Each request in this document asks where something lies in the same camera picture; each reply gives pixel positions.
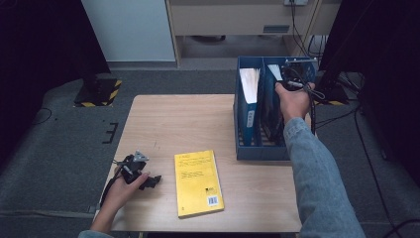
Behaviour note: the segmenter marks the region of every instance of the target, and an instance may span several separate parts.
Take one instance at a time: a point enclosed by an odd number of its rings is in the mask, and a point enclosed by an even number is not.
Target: person's arm
[[[333,156],[303,120],[309,108],[307,93],[289,92],[282,85],[276,91],[286,123],[283,134],[302,222],[300,237],[365,237]]]
[[[118,210],[126,204],[135,191],[139,190],[140,185],[148,179],[149,174],[142,173],[130,184],[126,184],[121,177],[117,178],[111,185],[101,209],[90,226],[90,230],[82,231],[79,238],[110,237],[107,234],[111,231],[112,222]]]

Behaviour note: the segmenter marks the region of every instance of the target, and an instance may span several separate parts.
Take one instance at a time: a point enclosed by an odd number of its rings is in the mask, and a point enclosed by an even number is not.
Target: wall
[[[82,0],[107,61],[175,61],[164,0]]]

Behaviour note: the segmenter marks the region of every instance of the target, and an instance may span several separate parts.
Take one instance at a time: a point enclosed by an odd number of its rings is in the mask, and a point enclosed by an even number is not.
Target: power outlet
[[[284,0],[284,5],[290,6],[291,5],[290,1],[293,1],[295,6],[308,5],[308,0]]]

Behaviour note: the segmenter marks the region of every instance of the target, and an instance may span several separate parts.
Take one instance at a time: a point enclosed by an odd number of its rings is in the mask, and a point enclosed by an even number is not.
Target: yellow and black hazard tape
[[[340,101],[326,101],[326,100],[322,100],[322,101],[317,101],[315,100],[315,105],[334,105],[334,106],[341,106],[341,105],[347,105],[349,104],[349,101],[347,100],[340,100]]]
[[[122,80],[115,81],[114,88],[112,89],[109,95],[109,99],[107,101],[103,101],[100,103],[86,101],[86,102],[75,103],[74,106],[76,107],[109,106],[114,102],[114,99],[117,96],[118,90],[120,89],[121,83],[122,83]]]

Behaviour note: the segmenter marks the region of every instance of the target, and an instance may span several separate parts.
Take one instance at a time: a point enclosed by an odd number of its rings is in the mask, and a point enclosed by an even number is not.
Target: yellow book
[[[225,208],[213,151],[175,155],[178,217]]]

